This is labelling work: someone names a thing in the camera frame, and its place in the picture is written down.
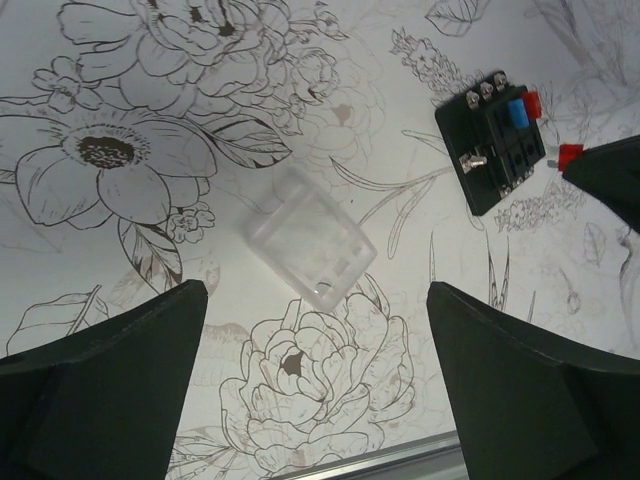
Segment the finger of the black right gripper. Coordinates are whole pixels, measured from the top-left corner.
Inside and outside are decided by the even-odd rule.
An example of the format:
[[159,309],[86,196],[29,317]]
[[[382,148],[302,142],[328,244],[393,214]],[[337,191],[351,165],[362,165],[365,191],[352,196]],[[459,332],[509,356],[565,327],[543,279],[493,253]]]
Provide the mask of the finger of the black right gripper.
[[602,202],[638,233],[639,168],[639,136],[635,135],[585,148],[561,173],[564,180]]

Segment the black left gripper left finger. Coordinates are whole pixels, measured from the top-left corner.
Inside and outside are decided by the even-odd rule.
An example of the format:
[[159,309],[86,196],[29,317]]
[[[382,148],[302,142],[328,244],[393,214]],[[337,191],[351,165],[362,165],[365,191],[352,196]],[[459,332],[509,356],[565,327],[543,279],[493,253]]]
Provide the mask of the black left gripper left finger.
[[164,478],[207,304],[189,280],[2,359],[2,478]]

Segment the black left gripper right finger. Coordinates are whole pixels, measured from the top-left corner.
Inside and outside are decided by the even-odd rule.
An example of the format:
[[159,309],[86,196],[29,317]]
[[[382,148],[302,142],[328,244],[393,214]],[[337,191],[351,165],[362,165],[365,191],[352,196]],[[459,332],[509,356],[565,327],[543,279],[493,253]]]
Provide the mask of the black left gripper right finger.
[[639,362],[431,284],[429,324],[472,479],[636,479]]

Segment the red blade fuse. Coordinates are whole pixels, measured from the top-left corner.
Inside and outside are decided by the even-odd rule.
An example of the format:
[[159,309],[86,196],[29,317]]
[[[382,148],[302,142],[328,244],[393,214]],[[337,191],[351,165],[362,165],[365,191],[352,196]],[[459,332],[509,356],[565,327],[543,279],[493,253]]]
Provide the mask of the red blade fuse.
[[584,154],[584,150],[583,144],[561,144],[556,157],[548,160],[547,165],[559,172],[565,172],[572,161]]
[[542,104],[537,91],[526,91],[521,95],[521,99],[529,119],[538,120],[542,117]]

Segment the blue blade fuse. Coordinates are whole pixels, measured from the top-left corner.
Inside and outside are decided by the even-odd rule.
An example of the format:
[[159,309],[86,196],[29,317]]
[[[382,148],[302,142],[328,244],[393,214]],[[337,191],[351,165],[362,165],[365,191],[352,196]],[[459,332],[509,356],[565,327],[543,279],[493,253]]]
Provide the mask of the blue blade fuse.
[[507,108],[512,125],[515,129],[522,130],[529,127],[529,116],[522,98],[510,100],[507,103]]

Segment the black fuse box base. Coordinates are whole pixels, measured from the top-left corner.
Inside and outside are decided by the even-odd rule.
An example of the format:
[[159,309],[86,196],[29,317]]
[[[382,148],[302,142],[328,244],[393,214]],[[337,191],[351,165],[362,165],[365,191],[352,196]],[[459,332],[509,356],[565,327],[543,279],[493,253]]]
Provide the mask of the black fuse box base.
[[507,103],[531,91],[496,70],[436,108],[435,120],[472,215],[482,216],[530,178],[545,155],[538,120],[512,125]]

